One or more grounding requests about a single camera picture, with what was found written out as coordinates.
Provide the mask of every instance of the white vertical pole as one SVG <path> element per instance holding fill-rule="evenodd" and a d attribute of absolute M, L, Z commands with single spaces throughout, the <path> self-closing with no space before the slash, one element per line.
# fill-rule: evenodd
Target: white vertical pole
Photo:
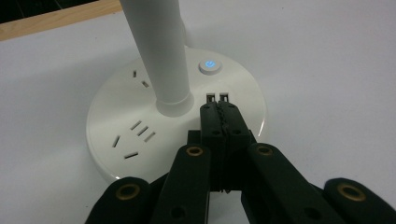
<path fill-rule="evenodd" d="M 168 117 L 187 113 L 193 98 L 178 0 L 120 2 L 155 91 L 158 110 Z"/>

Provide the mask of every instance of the wooden edge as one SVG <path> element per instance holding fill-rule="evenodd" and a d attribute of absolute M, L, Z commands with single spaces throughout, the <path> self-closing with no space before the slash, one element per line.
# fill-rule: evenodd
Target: wooden edge
<path fill-rule="evenodd" d="M 121 11 L 119 0 L 99 0 L 46 14 L 0 24 L 0 41 L 34 34 Z"/>

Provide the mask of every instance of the round power socket base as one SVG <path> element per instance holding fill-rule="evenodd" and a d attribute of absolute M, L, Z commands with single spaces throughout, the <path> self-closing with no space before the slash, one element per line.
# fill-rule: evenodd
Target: round power socket base
<path fill-rule="evenodd" d="M 156 97 L 141 59 L 121 68 L 96 94 L 87 120 L 87 141 L 108 182 L 125 176 L 149 183 L 169 172 L 188 130 L 200 130 L 199 109 L 209 101 L 238 106 L 258 142 L 266 136 L 266 106 L 253 76 L 239 63 L 215 52 L 186 48 L 192 109 L 176 118 L 158 112 Z M 205 75 L 202 61 L 221 63 Z"/>

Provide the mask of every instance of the blue indicator light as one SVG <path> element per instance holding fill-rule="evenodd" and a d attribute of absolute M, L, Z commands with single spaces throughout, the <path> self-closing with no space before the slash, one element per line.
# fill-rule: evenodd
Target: blue indicator light
<path fill-rule="evenodd" d="M 215 65 L 216 65 L 216 63 L 213 62 L 213 61 L 207 61 L 207 62 L 205 63 L 205 66 L 208 67 L 208 68 L 212 68 L 212 67 L 214 67 Z"/>

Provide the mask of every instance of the white table surface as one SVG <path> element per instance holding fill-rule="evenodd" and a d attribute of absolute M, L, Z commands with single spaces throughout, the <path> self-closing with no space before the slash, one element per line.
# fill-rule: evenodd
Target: white table surface
<path fill-rule="evenodd" d="M 258 80 L 268 143 L 311 183 L 357 180 L 396 207 L 396 1 L 180 0 L 188 45 Z M 122 12 L 0 42 L 0 223 L 83 223 L 108 184 L 90 103 L 139 57 Z M 248 223 L 238 194 L 209 223 Z"/>

